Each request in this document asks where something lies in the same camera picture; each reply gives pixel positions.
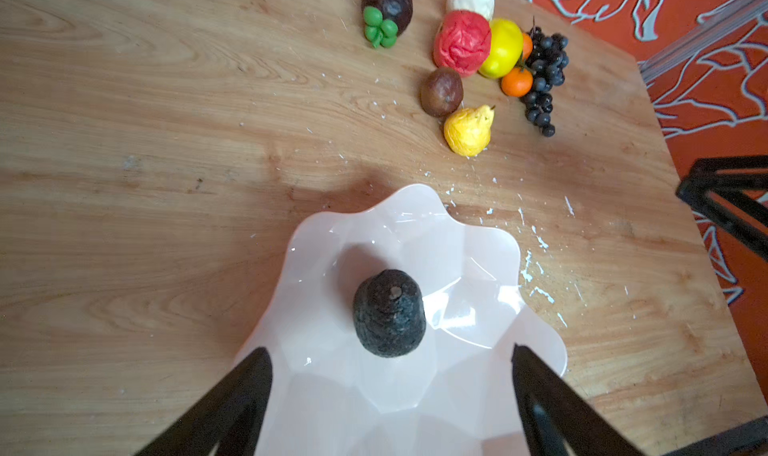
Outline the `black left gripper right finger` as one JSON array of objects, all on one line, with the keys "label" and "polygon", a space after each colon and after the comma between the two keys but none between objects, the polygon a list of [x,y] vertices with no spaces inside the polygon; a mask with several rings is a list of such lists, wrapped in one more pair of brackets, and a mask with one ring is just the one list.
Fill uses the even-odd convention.
[{"label": "black left gripper right finger", "polygon": [[639,455],[641,453],[529,347],[516,345],[511,376],[532,455]]}]

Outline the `pink scalloped fruit bowl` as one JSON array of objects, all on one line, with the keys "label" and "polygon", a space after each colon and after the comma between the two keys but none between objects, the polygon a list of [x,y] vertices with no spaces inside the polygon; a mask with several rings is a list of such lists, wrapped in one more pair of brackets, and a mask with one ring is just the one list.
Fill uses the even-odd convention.
[{"label": "pink scalloped fruit bowl", "polygon": [[507,232],[462,224],[428,186],[302,222],[241,348],[273,383],[260,455],[524,455],[512,353],[567,351],[523,299]]}]

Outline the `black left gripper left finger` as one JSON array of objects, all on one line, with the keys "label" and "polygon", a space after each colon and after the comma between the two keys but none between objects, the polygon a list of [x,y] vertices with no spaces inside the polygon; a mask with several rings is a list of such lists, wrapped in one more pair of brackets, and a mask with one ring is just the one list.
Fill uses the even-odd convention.
[{"label": "black left gripper left finger", "polygon": [[259,347],[140,455],[253,455],[273,382],[269,352]]}]

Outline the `dark fake avocado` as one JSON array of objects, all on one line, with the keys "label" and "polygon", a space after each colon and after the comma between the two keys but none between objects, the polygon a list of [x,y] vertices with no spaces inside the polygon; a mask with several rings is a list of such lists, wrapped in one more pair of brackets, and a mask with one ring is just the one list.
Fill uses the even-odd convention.
[{"label": "dark fake avocado", "polygon": [[354,295],[353,323],[360,343],[375,356],[397,358],[413,352],[427,326],[419,285],[396,269],[366,279]]}]

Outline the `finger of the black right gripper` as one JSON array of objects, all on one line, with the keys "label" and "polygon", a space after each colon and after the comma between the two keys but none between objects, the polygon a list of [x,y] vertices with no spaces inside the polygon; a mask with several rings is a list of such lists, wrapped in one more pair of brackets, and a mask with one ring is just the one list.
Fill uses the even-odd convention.
[{"label": "finger of the black right gripper", "polygon": [[767,207],[750,195],[767,190],[767,157],[697,160],[676,190],[693,211],[767,258]]}]

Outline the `yellow fake lemon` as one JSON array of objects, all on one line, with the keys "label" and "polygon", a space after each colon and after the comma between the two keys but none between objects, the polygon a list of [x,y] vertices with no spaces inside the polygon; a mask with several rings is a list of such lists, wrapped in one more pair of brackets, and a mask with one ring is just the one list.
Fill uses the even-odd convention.
[{"label": "yellow fake lemon", "polygon": [[509,74],[519,62],[523,53],[523,33],[516,23],[506,19],[493,19],[490,29],[490,52],[479,74],[486,79],[498,80]]}]

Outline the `red fake apple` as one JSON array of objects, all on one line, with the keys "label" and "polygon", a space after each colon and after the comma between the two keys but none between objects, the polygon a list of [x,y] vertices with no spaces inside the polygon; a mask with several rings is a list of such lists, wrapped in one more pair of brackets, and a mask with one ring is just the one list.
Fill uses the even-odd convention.
[{"label": "red fake apple", "polygon": [[490,49],[491,29],[482,15],[451,11],[443,18],[435,37],[432,59],[438,68],[449,68],[468,78],[478,72]]}]

